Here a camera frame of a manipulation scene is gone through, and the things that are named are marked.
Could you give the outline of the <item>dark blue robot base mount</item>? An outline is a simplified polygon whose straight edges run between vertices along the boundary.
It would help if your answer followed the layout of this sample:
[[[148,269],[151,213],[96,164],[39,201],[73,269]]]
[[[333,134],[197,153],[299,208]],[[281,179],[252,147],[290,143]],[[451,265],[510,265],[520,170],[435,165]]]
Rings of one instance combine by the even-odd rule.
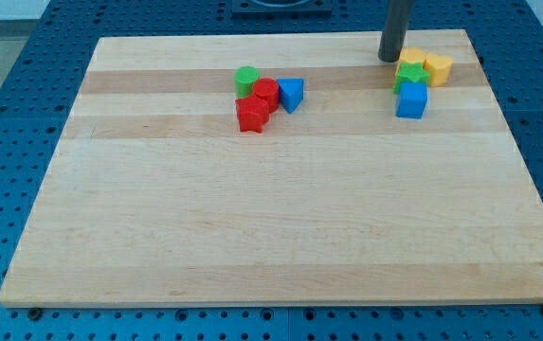
[[[231,0],[231,16],[267,14],[329,14],[333,0]]]

